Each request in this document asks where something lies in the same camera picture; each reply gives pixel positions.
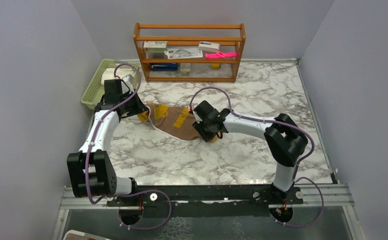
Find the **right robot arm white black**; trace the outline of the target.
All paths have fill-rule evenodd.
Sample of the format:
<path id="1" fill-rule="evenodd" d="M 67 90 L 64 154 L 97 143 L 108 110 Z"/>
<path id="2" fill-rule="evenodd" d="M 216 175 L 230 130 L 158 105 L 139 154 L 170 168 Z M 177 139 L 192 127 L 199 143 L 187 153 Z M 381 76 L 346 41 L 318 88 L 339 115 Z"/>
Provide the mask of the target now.
<path id="1" fill-rule="evenodd" d="M 207 101 L 191 107 L 195 118 L 193 128 L 201 138 L 209 142 L 222 138 L 225 133 L 238 133 L 265 140 L 277 162 L 276 173 L 270 190 L 271 199 L 281 204 L 290 198 L 294 185 L 294 173 L 300 156 L 309 140 L 290 118 L 281 113 L 275 118 L 241 115 L 230 109 L 218 111 Z"/>

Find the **brown yellow cloth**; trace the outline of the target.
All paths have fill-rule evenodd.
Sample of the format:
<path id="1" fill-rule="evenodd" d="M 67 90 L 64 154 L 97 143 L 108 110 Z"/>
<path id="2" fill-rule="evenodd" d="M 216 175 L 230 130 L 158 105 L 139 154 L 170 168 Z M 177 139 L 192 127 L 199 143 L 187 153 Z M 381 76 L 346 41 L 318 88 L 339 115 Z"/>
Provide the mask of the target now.
<path id="1" fill-rule="evenodd" d="M 146 107 L 146 111 L 137 115 L 141 122 L 148 122 L 155 130 L 182 142 L 201 139 L 193 127 L 196 119 L 189 113 L 189 108 L 157 103 L 147 103 Z"/>

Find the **white towel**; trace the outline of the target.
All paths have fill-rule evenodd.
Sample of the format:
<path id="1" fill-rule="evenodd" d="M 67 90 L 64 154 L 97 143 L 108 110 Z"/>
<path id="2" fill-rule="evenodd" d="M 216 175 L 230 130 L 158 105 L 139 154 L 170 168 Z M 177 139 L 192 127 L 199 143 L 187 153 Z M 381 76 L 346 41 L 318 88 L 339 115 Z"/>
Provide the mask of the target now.
<path id="1" fill-rule="evenodd" d="M 114 79 L 114 68 L 106 68 L 104 72 L 101 74 L 101 85 L 105 84 L 106 80 Z M 119 68 L 116 71 L 116 75 L 120 78 L 123 78 L 126 75 L 132 75 L 134 78 L 136 77 L 136 72 L 131 68 Z"/>

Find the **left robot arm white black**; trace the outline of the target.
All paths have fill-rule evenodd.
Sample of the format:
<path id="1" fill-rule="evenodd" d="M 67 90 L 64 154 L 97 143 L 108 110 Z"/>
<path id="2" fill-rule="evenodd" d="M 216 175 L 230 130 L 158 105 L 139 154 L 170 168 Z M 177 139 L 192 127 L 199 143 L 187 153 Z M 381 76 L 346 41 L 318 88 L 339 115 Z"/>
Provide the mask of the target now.
<path id="1" fill-rule="evenodd" d="M 118 177 L 107 150 L 120 121 L 147 111 L 128 74 L 104 81 L 105 92 L 94 108 L 94 119 L 87 139 L 76 153 L 67 157 L 67 167 L 75 197 L 114 197 L 126 205 L 138 201 L 139 192 L 132 177 Z"/>

